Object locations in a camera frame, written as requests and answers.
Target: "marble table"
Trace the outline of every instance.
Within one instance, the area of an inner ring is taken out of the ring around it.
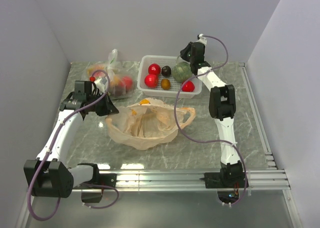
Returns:
[[[81,80],[86,67],[95,62],[73,62],[66,81],[61,101],[74,90],[76,80]],[[123,67],[136,79],[139,62],[123,62]],[[236,93],[236,113],[234,132],[237,147],[248,169],[268,167],[254,113],[250,105],[242,68],[239,63],[230,62],[216,71],[226,83],[233,84]],[[192,99],[180,99],[179,107],[193,107],[196,117],[185,131],[200,140],[218,139],[218,129],[209,115],[209,91],[203,86],[202,92]],[[147,96],[135,87],[131,98],[114,100],[116,107],[126,107]],[[167,104],[174,104],[174,98],[156,97]],[[67,155],[67,166],[79,163],[96,163],[100,169],[204,169],[220,168],[221,148],[219,143],[200,144],[188,140],[182,134],[169,143],[159,144],[148,150],[137,150],[131,146],[115,143],[110,139],[105,125],[105,117],[91,113],[75,134]]]

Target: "white basket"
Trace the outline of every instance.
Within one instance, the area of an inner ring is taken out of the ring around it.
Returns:
[[[161,56],[161,55],[145,55],[140,63],[139,73],[138,73],[138,89],[143,92],[146,96],[151,97],[172,97],[175,98],[177,93],[181,87],[181,83],[177,82],[172,75],[169,77],[164,77],[162,74],[158,76],[159,83],[156,88],[150,88],[145,84],[145,78],[148,75],[148,68],[151,64],[156,63],[161,68],[164,66],[169,66],[173,68],[177,63],[177,57],[175,56]],[[161,88],[161,80],[168,79],[171,83],[171,87],[169,90],[164,90]],[[181,91],[179,94],[179,98],[190,99],[194,97],[194,95],[200,94],[202,90],[202,82],[197,78],[192,80],[195,88],[193,92],[183,92]]]

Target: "watermelon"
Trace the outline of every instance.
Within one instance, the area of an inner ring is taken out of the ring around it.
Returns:
[[[171,70],[171,75],[177,82],[185,82],[192,76],[190,65],[187,62],[176,64]]]

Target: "plastic bag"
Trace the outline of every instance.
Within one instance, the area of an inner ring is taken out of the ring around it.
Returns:
[[[105,119],[108,134],[116,143],[147,150],[171,142],[178,134],[174,107],[162,100],[147,98],[127,107],[118,107],[118,110],[119,114]],[[182,129],[196,116],[196,110],[191,107],[177,108],[176,113]],[[184,122],[187,113],[190,116]]]
[[[121,63],[117,61],[118,50],[114,49],[108,56],[107,62],[98,62],[90,65],[84,71],[83,79],[88,80],[96,70],[104,70],[110,78],[109,95],[113,100],[131,97],[134,91],[134,79],[125,71]],[[97,72],[94,77],[104,77],[105,74]]]

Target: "white wall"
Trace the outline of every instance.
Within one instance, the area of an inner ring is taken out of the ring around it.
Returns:
[[[320,224],[319,54],[319,0],[281,0],[248,61],[268,140],[306,228]]]
[[[197,34],[217,36],[247,61],[279,0],[36,0],[70,61],[176,56]],[[208,60],[225,60],[217,42]]]
[[[1,227],[14,227],[26,196],[23,166],[52,130],[69,69],[35,0],[0,0]]]

